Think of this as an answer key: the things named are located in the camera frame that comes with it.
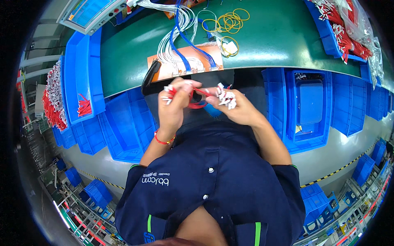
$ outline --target hand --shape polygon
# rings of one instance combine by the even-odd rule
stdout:
[[[192,85],[186,84],[185,81],[192,82]],[[190,93],[193,87],[201,87],[200,82],[193,80],[183,80],[178,77],[171,82],[171,85],[177,90],[173,96],[173,100],[169,105],[167,101],[163,101],[162,96],[171,97],[169,92],[161,91],[158,95],[158,112],[160,129],[157,132],[157,138],[160,141],[166,142],[174,137],[177,130],[183,123],[183,109],[189,105]]]
[[[211,94],[215,94],[216,87],[207,88]],[[233,109],[229,109],[225,105],[219,105],[219,98],[216,96],[209,96],[205,100],[209,104],[227,115],[227,117],[240,125],[247,125],[251,127],[256,127],[262,120],[265,120],[263,114],[261,114],[253,104],[246,98],[244,94],[238,90],[227,90],[235,94],[237,105]]]

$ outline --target person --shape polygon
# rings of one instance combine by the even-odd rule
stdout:
[[[202,84],[171,84],[169,105],[161,98],[168,92],[155,95],[160,127],[116,208],[121,237],[131,245],[292,245],[305,220],[299,173],[265,116],[229,90],[234,109],[206,98],[227,120],[185,128],[185,112],[204,110],[186,108]]]

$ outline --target forearm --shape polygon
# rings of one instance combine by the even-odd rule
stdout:
[[[264,115],[260,115],[256,124],[251,127],[260,147],[260,153],[267,162],[271,165],[292,164],[289,151]]]
[[[174,134],[167,134],[164,131],[157,132],[157,139],[160,141],[169,141],[174,137]],[[141,166],[149,166],[154,160],[159,157],[162,157],[165,153],[167,153],[171,146],[173,145],[174,141],[170,144],[161,144],[156,141],[155,138],[152,139],[151,143],[148,146],[148,149],[145,151],[144,155],[141,158],[140,165]]]

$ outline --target orange board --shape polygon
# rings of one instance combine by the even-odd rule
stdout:
[[[202,44],[202,45],[196,45],[201,50],[204,50],[206,53],[210,54],[212,58],[214,59],[216,63],[216,67],[218,70],[223,70],[223,60],[222,60],[222,54],[220,52],[219,47],[216,45],[216,43],[209,43],[209,44]],[[184,55],[185,57],[195,57],[198,58],[204,65],[204,71],[209,72],[211,66],[209,65],[209,62],[205,57],[200,55],[197,51],[195,51],[191,46],[189,47],[184,47],[178,49],[178,51]],[[157,59],[157,55],[153,55],[148,57],[148,69],[151,67],[152,62]],[[182,62],[177,63],[178,68],[179,68],[179,75],[186,75],[186,69],[185,66]],[[198,71],[195,68],[192,68],[193,73],[198,73]],[[170,79],[173,77],[177,77],[177,75],[173,75],[173,67],[169,64],[162,63],[160,70],[153,76],[152,82],[160,81],[160,80],[166,80]]]

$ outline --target wrist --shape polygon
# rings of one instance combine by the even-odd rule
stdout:
[[[259,129],[265,127],[265,125],[268,123],[267,118],[265,118],[265,116],[260,112],[258,112],[258,114],[256,114],[253,119],[255,120],[249,125],[250,127],[252,127],[252,129]]]
[[[156,136],[158,140],[162,142],[168,142],[175,136],[175,132],[173,133],[172,131],[159,128],[157,130]]]

